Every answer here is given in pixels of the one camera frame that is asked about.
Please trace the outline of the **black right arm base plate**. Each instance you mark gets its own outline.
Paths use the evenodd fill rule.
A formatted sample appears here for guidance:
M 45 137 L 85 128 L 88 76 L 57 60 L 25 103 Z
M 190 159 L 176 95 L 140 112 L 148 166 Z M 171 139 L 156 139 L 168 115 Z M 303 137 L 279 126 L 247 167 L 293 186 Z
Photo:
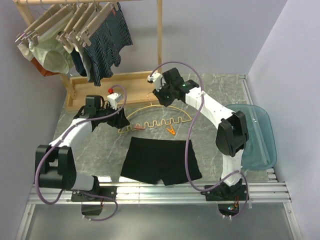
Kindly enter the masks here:
M 210 191 L 201 192 L 207 202 L 225 202 L 225 201 L 245 201 L 247 199 L 247 188 L 245 185 L 239 187 L 229 187 L 221 184 Z

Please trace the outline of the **pink clothes peg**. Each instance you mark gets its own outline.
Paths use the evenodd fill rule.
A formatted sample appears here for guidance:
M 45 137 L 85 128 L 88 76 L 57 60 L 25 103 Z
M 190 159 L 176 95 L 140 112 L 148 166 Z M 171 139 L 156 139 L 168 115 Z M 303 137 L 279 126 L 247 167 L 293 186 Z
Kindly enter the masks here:
M 141 125 L 138 125 L 138 124 L 135 125 L 134 128 L 135 128 L 136 130 L 144 130 L 144 129 L 145 129 L 144 126 L 141 126 Z

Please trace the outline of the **black boxer underwear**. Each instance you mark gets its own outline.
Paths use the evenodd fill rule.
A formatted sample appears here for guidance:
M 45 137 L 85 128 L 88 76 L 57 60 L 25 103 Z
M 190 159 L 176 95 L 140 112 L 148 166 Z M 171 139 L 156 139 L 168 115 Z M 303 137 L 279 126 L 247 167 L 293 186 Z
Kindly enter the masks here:
M 153 185 L 186 183 L 185 146 L 185 140 L 132 137 L 120 175 Z

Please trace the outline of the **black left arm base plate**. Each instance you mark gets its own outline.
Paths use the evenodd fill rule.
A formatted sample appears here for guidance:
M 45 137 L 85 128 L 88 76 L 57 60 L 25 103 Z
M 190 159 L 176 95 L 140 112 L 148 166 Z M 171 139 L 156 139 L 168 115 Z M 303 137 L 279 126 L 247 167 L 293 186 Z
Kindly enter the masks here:
M 71 202 L 112 202 L 116 199 L 116 186 L 100 186 L 91 191 L 77 190 L 71 195 Z

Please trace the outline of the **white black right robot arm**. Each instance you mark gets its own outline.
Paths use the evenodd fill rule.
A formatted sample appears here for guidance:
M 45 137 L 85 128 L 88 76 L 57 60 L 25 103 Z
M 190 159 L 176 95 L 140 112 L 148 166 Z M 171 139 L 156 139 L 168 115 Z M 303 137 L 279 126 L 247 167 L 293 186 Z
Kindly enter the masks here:
M 168 107 L 174 100 L 180 100 L 214 125 L 217 130 L 215 145 L 222 154 L 222 174 L 220 182 L 208 190 L 219 189 L 224 199 L 233 199 L 242 186 L 242 156 L 249 140 L 245 114 L 214 100 L 205 93 L 202 83 L 184 80 L 177 68 L 164 73 L 154 71 L 147 81 L 154 84 L 152 93 L 161 105 Z

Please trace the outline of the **orange clothes peg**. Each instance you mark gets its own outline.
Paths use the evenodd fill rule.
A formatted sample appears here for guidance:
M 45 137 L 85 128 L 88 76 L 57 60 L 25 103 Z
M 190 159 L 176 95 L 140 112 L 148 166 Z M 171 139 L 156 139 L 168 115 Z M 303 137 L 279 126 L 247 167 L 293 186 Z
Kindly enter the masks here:
M 172 135 L 175 135 L 176 134 L 176 132 L 175 132 L 175 130 L 171 127 L 171 128 L 167 128 L 166 129 L 169 133 L 171 133 Z

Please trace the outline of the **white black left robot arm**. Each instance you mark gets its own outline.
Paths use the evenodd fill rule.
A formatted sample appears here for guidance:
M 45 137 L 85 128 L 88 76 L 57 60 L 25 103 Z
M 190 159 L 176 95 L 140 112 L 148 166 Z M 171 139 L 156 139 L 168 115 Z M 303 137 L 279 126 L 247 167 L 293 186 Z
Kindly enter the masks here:
M 97 177 L 77 172 L 74 150 L 78 144 L 99 125 L 106 123 L 121 129 L 130 124 L 124 107 L 118 106 L 126 99 L 119 92 L 87 95 L 85 104 L 78 110 L 70 126 L 54 141 L 39 145 L 35 153 L 34 183 L 37 193 L 41 188 L 80 190 L 89 201 L 96 201 L 101 195 Z

